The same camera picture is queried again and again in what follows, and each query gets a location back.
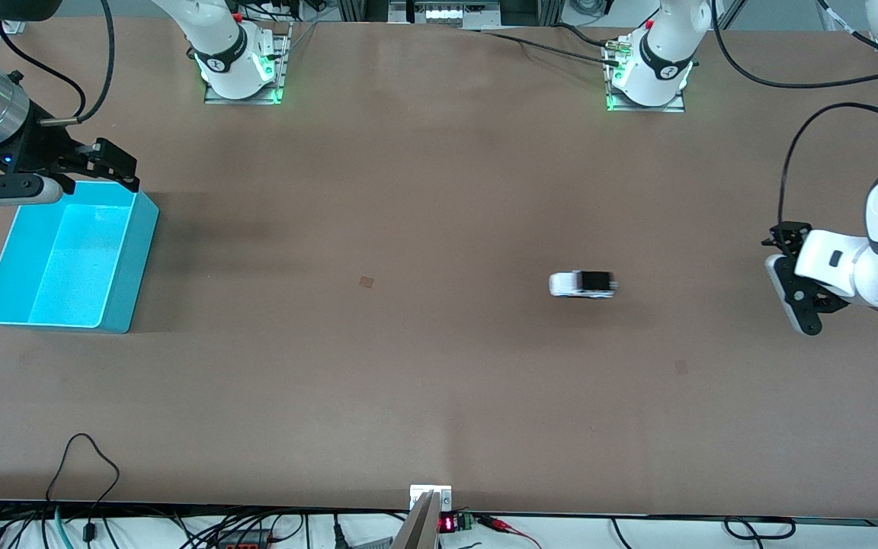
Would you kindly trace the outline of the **white jeep toy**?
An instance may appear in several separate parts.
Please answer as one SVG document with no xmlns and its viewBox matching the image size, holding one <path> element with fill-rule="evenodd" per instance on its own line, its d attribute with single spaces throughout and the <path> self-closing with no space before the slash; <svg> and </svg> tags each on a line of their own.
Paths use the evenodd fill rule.
<svg viewBox="0 0 878 549">
<path fill-rule="evenodd" d="M 554 272 L 548 278 L 548 291 L 554 297 L 609 299 L 619 290 L 619 282 L 609 271 Z"/>
</svg>

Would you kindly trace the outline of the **teal plastic bin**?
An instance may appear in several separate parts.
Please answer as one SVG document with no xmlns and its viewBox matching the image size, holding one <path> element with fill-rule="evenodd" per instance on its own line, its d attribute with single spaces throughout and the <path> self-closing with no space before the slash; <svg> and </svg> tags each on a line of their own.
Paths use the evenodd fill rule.
<svg viewBox="0 0 878 549">
<path fill-rule="evenodd" d="M 0 326 L 127 333 L 159 215 L 144 192 L 101 181 L 21 205 L 0 254 Z"/>
</svg>

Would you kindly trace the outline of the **red clip leads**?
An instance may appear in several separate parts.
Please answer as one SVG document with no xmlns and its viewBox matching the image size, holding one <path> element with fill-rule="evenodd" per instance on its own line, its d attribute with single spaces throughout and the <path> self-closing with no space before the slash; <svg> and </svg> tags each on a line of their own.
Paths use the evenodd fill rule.
<svg viewBox="0 0 878 549">
<path fill-rule="evenodd" d="M 533 543 L 536 549 L 543 549 L 543 546 L 540 545 L 540 542 L 537 542 L 537 539 L 527 535 L 526 532 L 519 531 L 519 529 L 512 527 L 512 525 L 509 525 L 508 522 L 502 521 L 500 518 L 483 514 L 474 514 L 473 518 L 479 525 L 483 525 L 485 528 L 490 528 L 492 531 L 498 532 L 498 534 L 513 535 L 516 536 L 516 538 L 523 538 L 530 543 Z"/>
</svg>

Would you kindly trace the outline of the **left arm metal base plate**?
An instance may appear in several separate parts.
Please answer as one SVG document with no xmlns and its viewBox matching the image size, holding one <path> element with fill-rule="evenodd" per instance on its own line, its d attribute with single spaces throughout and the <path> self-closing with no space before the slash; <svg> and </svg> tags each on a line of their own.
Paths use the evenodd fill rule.
<svg viewBox="0 0 878 549">
<path fill-rule="evenodd" d="M 684 89 L 694 68 L 692 59 L 684 65 L 676 63 L 655 71 L 635 53 L 630 43 L 610 40 L 602 46 L 601 53 L 607 62 L 607 111 L 683 114 Z"/>
</svg>

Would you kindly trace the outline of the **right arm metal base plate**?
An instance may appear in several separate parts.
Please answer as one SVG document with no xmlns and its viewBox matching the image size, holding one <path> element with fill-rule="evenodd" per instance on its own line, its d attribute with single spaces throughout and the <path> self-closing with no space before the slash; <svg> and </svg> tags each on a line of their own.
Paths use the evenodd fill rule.
<svg viewBox="0 0 878 549">
<path fill-rule="evenodd" d="M 296 22 L 276 22 L 275 25 L 242 21 L 241 27 L 255 26 L 253 40 L 248 49 L 248 62 L 254 66 L 253 74 L 261 80 L 261 87 L 246 98 L 226 98 L 210 86 L 205 72 L 204 104 L 216 105 L 276 105 L 281 104 L 290 58 L 290 45 L 296 30 Z"/>
</svg>

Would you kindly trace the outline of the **aluminium frame rack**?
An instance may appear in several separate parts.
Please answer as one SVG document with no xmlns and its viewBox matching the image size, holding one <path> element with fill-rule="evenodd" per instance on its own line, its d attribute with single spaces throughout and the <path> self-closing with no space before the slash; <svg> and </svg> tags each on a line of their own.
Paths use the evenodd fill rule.
<svg viewBox="0 0 878 549">
<path fill-rule="evenodd" d="M 483 29 L 550 27 L 566 0 L 334 0 L 343 21 Z"/>
</svg>

